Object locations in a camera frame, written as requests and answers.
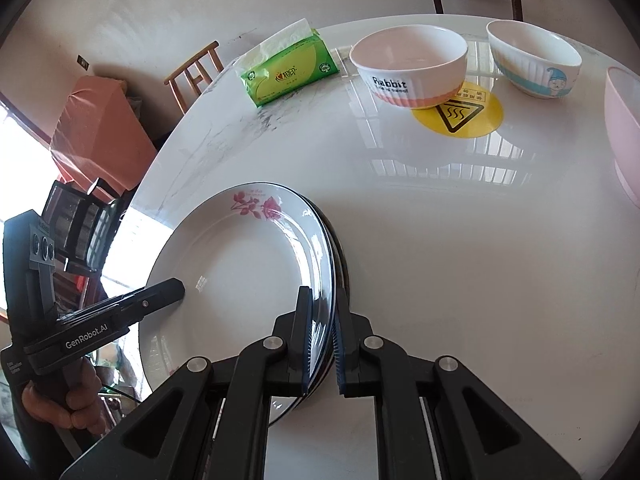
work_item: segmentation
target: white plate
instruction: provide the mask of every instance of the white plate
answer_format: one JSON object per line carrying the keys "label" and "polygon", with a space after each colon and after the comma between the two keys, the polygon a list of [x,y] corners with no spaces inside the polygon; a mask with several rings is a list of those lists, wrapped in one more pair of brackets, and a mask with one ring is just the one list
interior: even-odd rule
{"label": "white plate", "polygon": [[[140,322],[140,355],[156,389],[193,356],[218,361],[271,334],[295,309],[298,287],[314,293],[311,370],[330,344],[335,268],[322,222],[301,197],[276,184],[220,192],[185,218],[162,248],[147,285],[176,277],[180,306]],[[274,422],[296,399],[273,397]]]}

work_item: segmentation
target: tabletop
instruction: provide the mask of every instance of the tabletop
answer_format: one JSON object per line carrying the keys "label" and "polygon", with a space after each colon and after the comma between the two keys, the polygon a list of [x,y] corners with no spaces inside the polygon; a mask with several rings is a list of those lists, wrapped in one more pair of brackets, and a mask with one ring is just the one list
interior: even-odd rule
{"label": "tabletop", "polygon": [[[604,124],[606,69],[620,64],[570,40],[583,58],[573,91],[538,100],[494,67],[489,21],[426,14],[321,29],[340,74],[262,108],[223,72],[140,184],[103,284],[110,294],[145,285],[172,231],[217,192],[283,184],[333,224],[352,311],[409,354],[459,358],[596,479],[640,418],[640,211],[616,177]],[[502,107],[495,131],[436,134],[372,97],[350,47],[406,23],[468,41],[466,80]],[[147,396],[136,327],[120,345]],[[376,478],[375,450],[373,401],[339,397],[330,373],[271,427],[265,478]]]}

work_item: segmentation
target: round yellow sticker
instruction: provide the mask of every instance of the round yellow sticker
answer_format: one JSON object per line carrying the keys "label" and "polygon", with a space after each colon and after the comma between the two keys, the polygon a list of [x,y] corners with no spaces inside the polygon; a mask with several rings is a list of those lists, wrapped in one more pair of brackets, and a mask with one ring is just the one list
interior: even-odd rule
{"label": "round yellow sticker", "polygon": [[465,81],[458,94],[427,110],[412,110],[424,126],[449,137],[471,139],[498,129],[504,113],[498,98],[486,88]]}

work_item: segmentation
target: black cable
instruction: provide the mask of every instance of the black cable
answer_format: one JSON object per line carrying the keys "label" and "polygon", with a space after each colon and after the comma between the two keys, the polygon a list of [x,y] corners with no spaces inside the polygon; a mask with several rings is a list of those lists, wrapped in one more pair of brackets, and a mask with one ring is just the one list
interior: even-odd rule
{"label": "black cable", "polygon": [[137,400],[135,397],[130,396],[129,394],[126,394],[125,392],[120,391],[117,388],[114,388],[113,386],[107,386],[106,384],[102,383],[102,386],[107,388],[108,390],[111,390],[112,392],[116,392],[117,394],[120,394],[121,396],[127,397],[127,399],[131,399],[134,402],[136,402],[137,404],[140,404],[140,402],[142,402],[141,400]]}

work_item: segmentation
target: human hand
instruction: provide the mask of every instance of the human hand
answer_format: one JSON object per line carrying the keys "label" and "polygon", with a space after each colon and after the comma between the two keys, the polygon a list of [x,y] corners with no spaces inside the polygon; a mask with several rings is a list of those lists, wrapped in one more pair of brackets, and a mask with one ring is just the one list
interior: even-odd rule
{"label": "human hand", "polygon": [[44,397],[30,381],[22,391],[22,405],[36,420],[48,422],[59,428],[71,430],[89,430],[93,434],[102,434],[106,428],[98,391],[102,388],[100,379],[95,374],[95,368],[88,359],[82,359],[81,385],[66,394],[66,404],[73,410],[69,413],[47,397]]}

